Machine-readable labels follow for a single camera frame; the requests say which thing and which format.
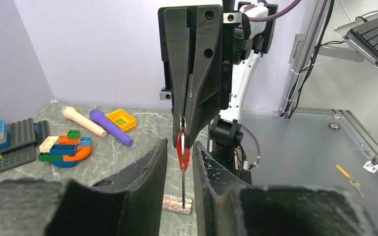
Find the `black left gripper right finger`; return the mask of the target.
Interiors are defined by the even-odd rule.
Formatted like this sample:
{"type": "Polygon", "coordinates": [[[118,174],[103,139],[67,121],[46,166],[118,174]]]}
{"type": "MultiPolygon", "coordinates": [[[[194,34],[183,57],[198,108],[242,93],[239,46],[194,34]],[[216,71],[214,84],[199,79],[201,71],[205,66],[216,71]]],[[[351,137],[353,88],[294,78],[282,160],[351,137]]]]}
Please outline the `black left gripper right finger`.
{"type": "Polygon", "coordinates": [[[315,185],[252,186],[206,150],[192,147],[200,236],[377,236],[367,211],[349,192],[315,185]]]}

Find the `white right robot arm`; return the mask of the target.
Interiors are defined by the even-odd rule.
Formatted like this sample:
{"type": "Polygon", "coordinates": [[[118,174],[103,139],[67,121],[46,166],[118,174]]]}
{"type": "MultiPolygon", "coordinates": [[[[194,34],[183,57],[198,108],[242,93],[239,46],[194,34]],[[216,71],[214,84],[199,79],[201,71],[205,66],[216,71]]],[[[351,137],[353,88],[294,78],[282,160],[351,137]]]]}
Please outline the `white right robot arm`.
{"type": "Polygon", "coordinates": [[[172,102],[173,145],[182,172],[205,126],[213,157],[229,170],[247,170],[245,155],[235,155],[243,138],[241,108],[280,15],[278,6],[265,0],[158,10],[165,82],[160,98],[172,102]]]}

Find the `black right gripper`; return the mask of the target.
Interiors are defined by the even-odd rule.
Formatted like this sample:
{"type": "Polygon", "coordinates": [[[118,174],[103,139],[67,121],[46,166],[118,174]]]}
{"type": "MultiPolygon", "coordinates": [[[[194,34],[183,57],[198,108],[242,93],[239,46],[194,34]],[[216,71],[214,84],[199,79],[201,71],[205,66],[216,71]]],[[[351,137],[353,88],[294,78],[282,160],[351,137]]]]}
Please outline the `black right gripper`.
{"type": "Polygon", "coordinates": [[[173,133],[180,132],[185,114],[185,148],[191,148],[199,132],[228,107],[232,68],[247,57],[250,24],[246,14],[226,13],[215,4],[162,7],[158,27],[173,133]]]}

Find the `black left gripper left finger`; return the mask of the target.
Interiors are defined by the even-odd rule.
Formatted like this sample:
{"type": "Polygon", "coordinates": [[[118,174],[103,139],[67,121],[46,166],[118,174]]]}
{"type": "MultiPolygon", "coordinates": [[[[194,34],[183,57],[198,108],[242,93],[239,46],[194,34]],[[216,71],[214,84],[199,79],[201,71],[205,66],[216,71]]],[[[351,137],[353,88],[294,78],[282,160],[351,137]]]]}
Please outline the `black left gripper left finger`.
{"type": "Polygon", "coordinates": [[[119,172],[84,186],[73,179],[0,180],[0,236],[156,236],[167,139],[119,172]]]}

